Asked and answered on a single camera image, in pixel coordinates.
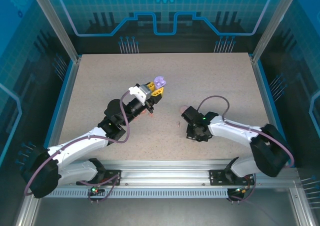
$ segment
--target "glass panel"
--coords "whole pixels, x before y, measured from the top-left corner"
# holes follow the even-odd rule
[[[294,149],[302,179],[320,177],[319,7],[319,0],[293,0],[261,57],[270,99]],[[310,202],[320,202],[316,182],[305,183],[311,183],[305,186],[311,188],[307,192],[316,195]]]
[[[280,0],[51,0],[80,54],[252,52]]]
[[[35,0],[0,0],[0,17],[0,225],[13,225],[20,166],[44,144],[70,59]]]

